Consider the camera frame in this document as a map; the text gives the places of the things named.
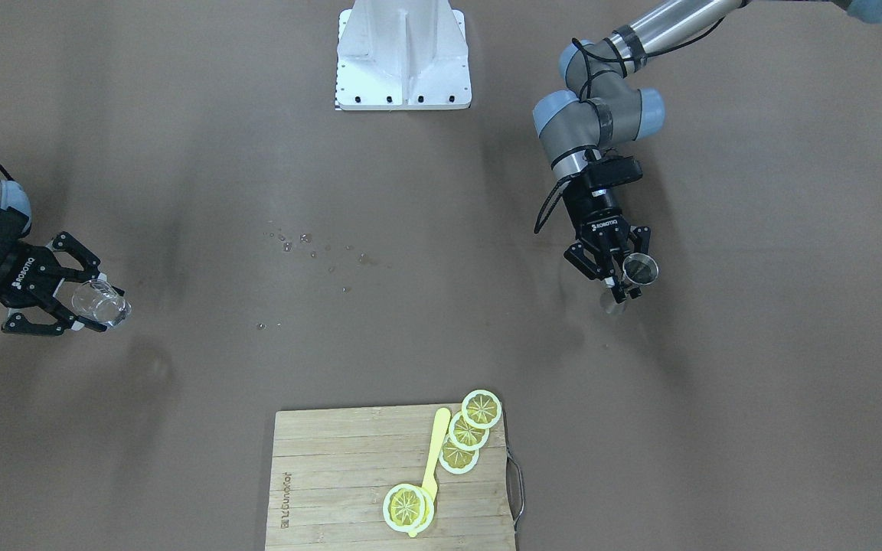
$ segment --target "clear plastic cup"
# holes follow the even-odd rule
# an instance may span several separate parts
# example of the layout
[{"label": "clear plastic cup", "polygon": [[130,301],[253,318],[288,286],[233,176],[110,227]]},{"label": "clear plastic cup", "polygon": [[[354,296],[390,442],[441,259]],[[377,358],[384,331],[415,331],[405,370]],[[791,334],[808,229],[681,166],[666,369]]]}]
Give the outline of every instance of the clear plastic cup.
[{"label": "clear plastic cup", "polygon": [[73,292],[70,306],[78,316],[108,325],[109,328],[125,321],[129,314],[132,314],[132,305],[129,301],[119,295],[111,283],[103,282],[101,279],[91,279],[89,282],[81,283]]}]

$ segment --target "wooden cutting board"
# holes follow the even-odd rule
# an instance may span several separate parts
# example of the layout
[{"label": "wooden cutting board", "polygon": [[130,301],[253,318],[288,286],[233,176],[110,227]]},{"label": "wooden cutting board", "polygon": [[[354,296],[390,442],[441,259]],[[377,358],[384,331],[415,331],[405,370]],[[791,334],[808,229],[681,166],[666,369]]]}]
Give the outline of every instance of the wooden cutting board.
[{"label": "wooden cutting board", "polygon": [[490,429],[479,463],[440,465],[437,513],[418,537],[383,522],[396,484],[420,485],[434,412],[461,404],[279,412],[266,551],[515,551],[505,486],[505,426]]}]

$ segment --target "toy lemon slice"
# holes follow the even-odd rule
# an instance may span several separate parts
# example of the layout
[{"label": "toy lemon slice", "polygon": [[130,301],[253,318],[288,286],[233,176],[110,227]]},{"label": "toy lemon slice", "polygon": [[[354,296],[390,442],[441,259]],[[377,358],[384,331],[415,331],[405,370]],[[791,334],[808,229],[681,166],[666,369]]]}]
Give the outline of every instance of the toy lemon slice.
[{"label": "toy lemon slice", "polygon": [[479,463],[479,450],[466,452],[462,448],[455,446],[448,437],[441,446],[441,455],[438,462],[445,471],[451,474],[465,474]]},{"label": "toy lemon slice", "polygon": [[476,429],[492,429],[501,418],[501,402],[487,390],[473,390],[462,400],[465,422]]},{"label": "toy lemon slice", "polygon": [[417,534],[427,530],[427,527],[431,526],[431,522],[434,521],[434,499],[431,499],[431,496],[427,495],[427,492],[420,486],[414,487],[420,492],[420,497],[424,499],[424,519],[412,530],[407,530],[407,536],[410,537],[417,537]]},{"label": "toy lemon slice", "polygon": [[455,447],[473,452],[485,445],[489,439],[489,429],[477,429],[469,425],[465,415],[457,412],[451,419],[451,425],[448,425],[448,437]]},{"label": "toy lemon slice", "polygon": [[420,527],[427,516],[427,501],[417,486],[397,484],[383,498],[383,520],[391,529],[409,533]]}]

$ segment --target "yellow plastic spoon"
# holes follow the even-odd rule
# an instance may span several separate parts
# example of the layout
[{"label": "yellow plastic spoon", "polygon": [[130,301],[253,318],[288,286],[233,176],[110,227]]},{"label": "yellow plastic spoon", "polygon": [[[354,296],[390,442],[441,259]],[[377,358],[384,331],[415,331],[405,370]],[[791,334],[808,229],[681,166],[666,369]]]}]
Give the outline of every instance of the yellow plastic spoon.
[{"label": "yellow plastic spoon", "polygon": [[[434,412],[434,427],[431,428],[431,444],[427,448],[427,467],[424,468],[424,479],[420,482],[420,490],[426,495],[430,502],[426,506],[434,508],[434,500],[438,495],[438,481],[434,478],[434,470],[438,465],[438,457],[441,455],[441,446],[444,444],[444,437],[448,435],[448,425],[451,425],[451,410],[441,408]],[[430,525],[430,520],[420,524],[416,530],[407,533],[410,537],[417,537],[417,534],[424,531]]]}]

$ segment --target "metal handle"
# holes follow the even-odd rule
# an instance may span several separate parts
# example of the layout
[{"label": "metal handle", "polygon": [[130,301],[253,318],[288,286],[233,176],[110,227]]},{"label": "metal handle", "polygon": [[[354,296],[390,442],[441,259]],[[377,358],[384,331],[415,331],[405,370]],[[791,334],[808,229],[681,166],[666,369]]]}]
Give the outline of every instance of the metal handle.
[{"label": "metal handle", "polygon": [[512,450],[508,447],[508,440],[505,442],[505,470],[508,471],[508,466],[512,466],[515,469],[515,478],[517,478],[517,485],[519,486],[519,508],[517,513],[512,514],[512,504],[510,504],[510,514],[512,514],[512,530],[518,533],[519,531],[519,520],[522,519],[522,514],[526,510],[526,484],[524,479],[522,479],[522,468],[519,467],[515,458],[512,457]]}]

